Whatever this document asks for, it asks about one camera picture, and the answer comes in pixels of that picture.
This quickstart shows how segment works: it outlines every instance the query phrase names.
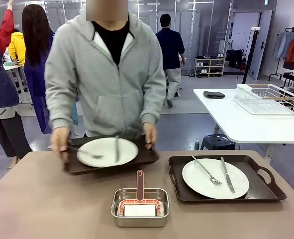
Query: blue shirt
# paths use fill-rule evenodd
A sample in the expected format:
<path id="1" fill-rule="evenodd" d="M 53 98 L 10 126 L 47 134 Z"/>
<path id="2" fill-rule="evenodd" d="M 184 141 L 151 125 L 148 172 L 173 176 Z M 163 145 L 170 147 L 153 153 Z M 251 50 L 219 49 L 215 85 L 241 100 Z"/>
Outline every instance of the blue shirt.
<path id="1" fill-rule="evenodd" d="M 180 68 L 179 54 L 185 52 L 180 33 L 166 27 L 157 32 L 156 36 L 162 49 L 163 69 Z"/>

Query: fork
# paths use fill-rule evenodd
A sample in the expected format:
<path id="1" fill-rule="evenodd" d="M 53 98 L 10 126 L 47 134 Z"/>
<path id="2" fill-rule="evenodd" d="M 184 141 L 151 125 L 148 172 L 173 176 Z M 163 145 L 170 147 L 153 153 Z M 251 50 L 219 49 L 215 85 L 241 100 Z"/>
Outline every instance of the fork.
<path id="1" fill-rule="evenodd" d="M 222 185 L 222 183 L 220 181 L 218 181 L 216 178 L 214 178 L 212 176 L 212 174 L 210 174 L 210 172 L 207 171 L 207 169 L 193 155 L 191 155 L 191 156 L 195 160 L 195 162 L 197 162 L 208 173 L 208 175 L 210 175 L 210 181 L 211 181 L 211 183 L 213 183 L 217 187 Z"/>
<path id="2" fill-rule="evenodd" d="M 103 157 L 103 155 L 95 155 L 95 154 L 92 154 L 92 153 L 87 152 L 85 150 L 81 150 L 79 148 L 75 148 L 75 147 L 72 147 L 72 146 L 69 146 L 69 145 L 67 145 L 67 148 L 69 148 L 69 149 L 71 149 L 73 151 L 76 151 L 76 152 L 85 153 L 85 154 L 87 154 L 87 155 L 89 155 L 89 156 L 91 156 L 92 158 L 95 158 L 95 159 L 100 159 L 100 158 Z"/>

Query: yellow jacket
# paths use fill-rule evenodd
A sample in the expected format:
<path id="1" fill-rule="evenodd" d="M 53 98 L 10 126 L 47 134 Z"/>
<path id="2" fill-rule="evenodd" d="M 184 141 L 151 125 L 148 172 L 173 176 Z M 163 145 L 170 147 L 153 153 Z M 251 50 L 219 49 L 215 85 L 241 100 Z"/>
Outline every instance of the yellow jacket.
<path id="1" fill-rule="evenodd" d="M 25 64 L 25 42 L 23 33 L 21 32 L 14 32 L 12 33 L 11 43 L 8 46 L 8 52 L 12 59 L 14 59 L 17 54 L 18 60 L 20 61 L 21 65 L 24 66 Z"/>

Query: dish drying rack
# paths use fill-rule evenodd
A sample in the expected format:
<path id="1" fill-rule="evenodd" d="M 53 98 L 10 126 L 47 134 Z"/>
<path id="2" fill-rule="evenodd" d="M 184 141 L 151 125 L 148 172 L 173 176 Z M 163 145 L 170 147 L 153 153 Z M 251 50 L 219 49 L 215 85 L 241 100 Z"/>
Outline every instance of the dish drying rack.
<path id="1" fill-rule="evenodd" d="M 294 94 L 273 84 L 238 84 L 234 101 L 253 115 L 294 114 Z"/>

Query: gray hoodie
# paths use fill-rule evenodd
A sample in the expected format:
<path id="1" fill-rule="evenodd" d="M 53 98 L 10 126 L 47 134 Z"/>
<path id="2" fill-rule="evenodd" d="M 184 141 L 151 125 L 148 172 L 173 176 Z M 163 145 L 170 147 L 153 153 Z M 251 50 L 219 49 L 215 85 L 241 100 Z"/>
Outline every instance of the gray hoodie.
<path id="1" fill-rule="evenodd" d="M 53 129 L 71 127 L 76 88 L 88 136 L 138 135 L 144 122 L 157 122 L 166 95 L 162 51 L 148 25 L 131 12 L 129 22 L 119 66 L 84 12 L 57 30 L 45 67 Z"/>

